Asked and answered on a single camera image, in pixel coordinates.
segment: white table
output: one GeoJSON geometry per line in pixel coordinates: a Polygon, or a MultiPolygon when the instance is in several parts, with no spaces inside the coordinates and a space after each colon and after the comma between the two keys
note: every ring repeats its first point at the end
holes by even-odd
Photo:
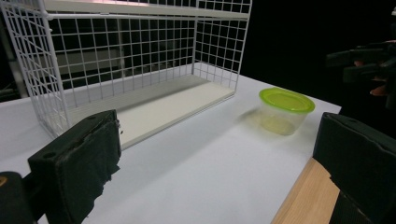
{"type": "MultiPolygon", "coordinates": [[[[84,223],[270,223],[312,156],[322,113],[340,106],[311,97],[316,109],[295,134],[270,133],[254,113],[269,87],[241,76],[231,99],[122,151],[84,223]]],[[[51,141],[30,100],[0,104],[0,124],[0,171],[27,175],[27,158],[51,141]]]]}

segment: plastic container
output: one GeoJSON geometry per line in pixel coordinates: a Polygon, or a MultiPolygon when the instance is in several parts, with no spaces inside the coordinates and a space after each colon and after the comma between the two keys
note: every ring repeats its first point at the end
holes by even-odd
{"type": "Polygon", "coordinates": [[[293,134],[315,109],[315,103],[308,97],[277,87],[260,91],[260,98],[261,126],[282,135],[293,134]]]}

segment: yellow-green lid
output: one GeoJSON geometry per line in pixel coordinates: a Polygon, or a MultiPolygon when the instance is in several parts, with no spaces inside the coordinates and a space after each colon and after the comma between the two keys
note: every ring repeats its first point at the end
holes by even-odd
{"type": "Polygon", "coordinates": [[[260,98],[268,105],[292,113],[309,113],[315,109],[315,103],[308,97],[295,91],[287,91],[277,87],[260,91],[260,98]]]}

